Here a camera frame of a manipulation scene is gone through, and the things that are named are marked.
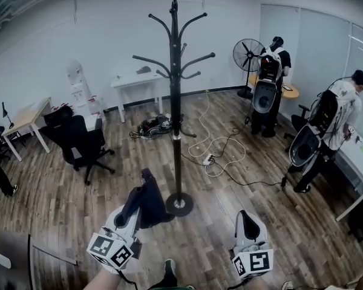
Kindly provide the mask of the pile of black gear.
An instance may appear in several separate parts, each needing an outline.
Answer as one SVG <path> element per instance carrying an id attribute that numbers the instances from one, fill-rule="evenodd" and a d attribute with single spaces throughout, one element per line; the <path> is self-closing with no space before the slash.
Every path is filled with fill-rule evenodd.
<path id="1" fill-rule="evenodd" d="M 144 138 L 153 140 L 172 130 L 172 119 L 170 114 L 160 114 L 147 120 L 143 120 L 136 131 L 131 131 L 131 138 Z"/>

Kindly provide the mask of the person's left forearm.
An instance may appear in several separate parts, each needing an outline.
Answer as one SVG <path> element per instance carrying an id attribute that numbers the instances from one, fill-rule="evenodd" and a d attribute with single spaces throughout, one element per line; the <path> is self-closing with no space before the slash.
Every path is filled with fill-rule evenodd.
<path id="1" fill-rule="evenodd" d="M 83 290 L 117 290 L 122 278 L 102 268 Z"/>

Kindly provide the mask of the person's right forearm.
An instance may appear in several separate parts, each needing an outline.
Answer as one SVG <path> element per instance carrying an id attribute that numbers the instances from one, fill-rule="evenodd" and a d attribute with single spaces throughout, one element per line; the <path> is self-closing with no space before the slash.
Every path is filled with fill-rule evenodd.
<path id="1" fill-rule="evenodd" d="M 254 277 L 241 286 L 238 290 L 269 290 L 269 285 L 262 277 Z"/>

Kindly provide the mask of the person's left shoe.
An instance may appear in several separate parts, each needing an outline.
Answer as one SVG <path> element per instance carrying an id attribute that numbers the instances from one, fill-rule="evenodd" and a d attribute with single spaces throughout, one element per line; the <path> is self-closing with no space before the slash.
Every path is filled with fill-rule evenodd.
<path id="1" fill-rule="evenodd" d="M 164 271 L 165 275 L 176 276 L 176 262 L 174 259 L 168 258 L 165 260 Z"/>

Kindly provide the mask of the white water dispenser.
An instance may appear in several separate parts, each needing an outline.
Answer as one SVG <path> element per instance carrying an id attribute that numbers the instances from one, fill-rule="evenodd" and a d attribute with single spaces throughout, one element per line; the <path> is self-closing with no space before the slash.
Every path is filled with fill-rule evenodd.
<path id="1" fill-rule="evenodd" d="M 77 60 L 72 59 L 68 62 L 66 71 L 70 83 L 71 104 L 73 105 L 75 114 L 83 117 L 90 116 L 89 99 L 91 98 L 91 93 L 83 73 L 82 65 Z"/>

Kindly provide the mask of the black coat rack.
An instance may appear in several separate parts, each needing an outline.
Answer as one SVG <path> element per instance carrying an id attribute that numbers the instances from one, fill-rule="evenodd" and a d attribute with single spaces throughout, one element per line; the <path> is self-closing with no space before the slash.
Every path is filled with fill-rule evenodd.
<path id="1" fill-rule="evenodd" d="M 182 149 L 181 134 L 187 137 L 194 137 L 194 134 L 188 134 L 182 131 L 182 110 L 181 110 L 181 80 L 189 80 L 200 76 L 201 72 L 197 71 L 190 76 L 184 76 L 185 69 L 198 62 L 214 58 L 215 53 L 210 53 L 198 59 L 194 59 L 185 65 L 182 65 L 182 55 L 186 45 L 182 44 L 182 36 L 185 29 L 193 22 L 206 17 L 206 12 L 187 21 L 182 28 L 178 27 L 178 2 L 172 0 L 169 10 L 171 15 L 171 26 L 168 27 L 161 19 L 149 14 L 148 17 L 160 23 L 166 30 L 169 39 L 169 63 L 170 67 L 149 58 L 133 55 L 133 59 L 152 63 L 164 69 L 163 72 L 157 70 L 156 73 L 169 80 L 170 96 L 171 96 L 171 120 L 172 120 L 172 145 L 174 156 L 175 170 L 175 188 L 176 192 L 171 194 L 166 200 L 166 210 L 176 217 L 187 216 L 194 208 L 194 202 L 190 195 L 182 192 Z"/>

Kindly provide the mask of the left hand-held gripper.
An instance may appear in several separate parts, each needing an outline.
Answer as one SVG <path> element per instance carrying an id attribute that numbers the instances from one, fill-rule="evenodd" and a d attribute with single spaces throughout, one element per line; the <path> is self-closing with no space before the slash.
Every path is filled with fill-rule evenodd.
<path id="1" fill-rule="evenodd" d="M 147 180 L 147 176 L 142 174 L 142 188 Z M 142 248 L 142 243 L 137 238 L 142 210 L 138 208 L 122 225 L 118 225 L 117 218 L 122 216 L 122 211 L 121 206 L 108 216 L 105 225 L 92 235 L 87 247 L 87 253 L 110 273 L 131 269 L 128 262 L 131 259 L 136 262 Z"/>

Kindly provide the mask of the dark table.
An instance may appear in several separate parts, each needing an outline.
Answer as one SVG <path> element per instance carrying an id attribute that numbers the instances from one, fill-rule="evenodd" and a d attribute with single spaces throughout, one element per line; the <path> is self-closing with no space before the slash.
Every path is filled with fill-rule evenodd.
<path id="1" fill-rule="evenodd" d="M 11 269 L 0 265 L 0 290 L 33 290 L 29 235 L 0 230 L 0 254 L 11 261 Z"/>

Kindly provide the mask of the person's green shirt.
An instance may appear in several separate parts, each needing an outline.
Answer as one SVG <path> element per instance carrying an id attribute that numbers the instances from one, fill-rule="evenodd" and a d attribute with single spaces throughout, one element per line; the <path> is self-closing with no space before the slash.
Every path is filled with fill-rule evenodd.
<path id="1" fill-rule="evenodd" d="M 193 286 L 185 286 L 185 287 L 164 287 L 164 288 L 150 288 L 148 290 L 196 290 Z"/>

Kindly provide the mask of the long white desk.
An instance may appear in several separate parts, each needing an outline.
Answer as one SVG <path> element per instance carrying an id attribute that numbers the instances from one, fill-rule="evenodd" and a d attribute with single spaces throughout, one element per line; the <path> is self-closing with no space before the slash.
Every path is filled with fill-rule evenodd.
<path id="1" fill-rule="evenodd" d="M 349 141 L 344 142 L 338 154 L 356 173 L 360 183 L 363 185 L 363 138 L 355 132 Z M 344 219 L 363 200 L 363 188 L 360 188 L 360 185 L 356 185 L 355 190 L 362 192 L 357 200 L 336 218 L 337 222 Z"/>

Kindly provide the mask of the dark navy cloth garment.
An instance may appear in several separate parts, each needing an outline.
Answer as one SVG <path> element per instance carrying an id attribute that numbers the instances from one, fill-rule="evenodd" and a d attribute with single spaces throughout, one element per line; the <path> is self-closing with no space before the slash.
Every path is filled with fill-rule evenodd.
<path id="1" fill-rule="evenodd" d="M 135 187 L 130 192 L 122 211 L 114 220 L 116 227 L 126 224 L 129 217 L 139 208 L 141 209 L 140 228 L 151 228 L 160 223 L 167 223 L 175 218 L 175 215 L 166 211 L 162 194 L 157 181 L 149 169 L 143 169 L 142 174 L 148 180 L 144 188 Z"/>

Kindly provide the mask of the round yellow table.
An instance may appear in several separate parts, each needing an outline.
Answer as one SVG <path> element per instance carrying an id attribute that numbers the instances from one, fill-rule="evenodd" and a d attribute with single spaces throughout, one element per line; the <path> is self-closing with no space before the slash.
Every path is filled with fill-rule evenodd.
<path id="1" fill-rule="evenodd" d="M 258 81 L 258 76 L 256 74 L 251 74 L 248 79 L 248 85 L 254 88 L 255 85 L 257 84 L 257 81 Z M 293 89 L 293 91 L 286 91 L 285 89 L 282 88 L 281 90 L 283 98 L 296 99 L 299 97 L 299 91 L 293 85 L 286 82 L 284 82 L 283 85 L 290 86 Z"/>

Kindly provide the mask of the light wooden desk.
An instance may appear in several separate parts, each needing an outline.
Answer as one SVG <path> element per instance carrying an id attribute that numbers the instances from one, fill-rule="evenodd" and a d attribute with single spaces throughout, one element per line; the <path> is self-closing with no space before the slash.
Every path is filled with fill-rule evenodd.
<path id="1" fill-rule="evenodd" d="M 42 126 L 38 125 L 38 122 L 41 122 L 41 117 L 43 115 L 49 114 L 51 112 L 51 108 L 51 97 L 46 97 L 42 99 L 39 103 L 33 103 L 32 105 L 28 105 L 20 109 L 15 116 L 13 127 L 10 129 L 6 128 L 5 131 L 2 133 L 2 137 L 4 138 L 13 155 L 19 162 L 22 161 L 22 158 L 20 154 L 18 154 L 18 151 L 15 149 L 14 145 L 11 143 L 9 136 L 26 127 L 29 129 L 32 135 L 37 136 L 46 153 L 50 153 L 49 147 L 47 146 L 41 133 L 39 132 L 39 129 Z"/>

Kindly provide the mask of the white table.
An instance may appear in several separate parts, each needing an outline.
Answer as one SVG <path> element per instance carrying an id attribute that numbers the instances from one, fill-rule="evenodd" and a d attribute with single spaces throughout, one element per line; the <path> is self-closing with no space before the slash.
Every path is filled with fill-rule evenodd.
<path id="1" fill-rule="evenodd" d="M 162 102 L 162 94 L 160 92 L 159 87 L 160 75 L 156 72 L 146 72 L 142 74 L 134 74 L 127 76 L 117 76 L 115 79 L 111 81 L 111 87 L 115 89 L 117 93 L 117 108 L 120 114 L 121 122 L 125 122 L 124 116 L 124 101 L 123 101 L 123 90 L 125 88 L 133 88 L 135 86 L 145 85 L 146 87 L 150 87 L 155 103 L 158 104 L 159 113 L 163 113 L 163 102 Z"/>

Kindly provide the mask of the white box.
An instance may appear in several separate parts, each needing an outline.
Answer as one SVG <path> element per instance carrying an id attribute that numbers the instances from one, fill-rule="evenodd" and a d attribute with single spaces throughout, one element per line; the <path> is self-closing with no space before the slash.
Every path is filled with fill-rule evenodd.
<path id="1" fill-rule="evenodd" d="M 93 114 L 85 117 L 85 125 L 87 131 L 93 131 L 101 129 L 103 126 L 103 120 L 100 114 Z"/>

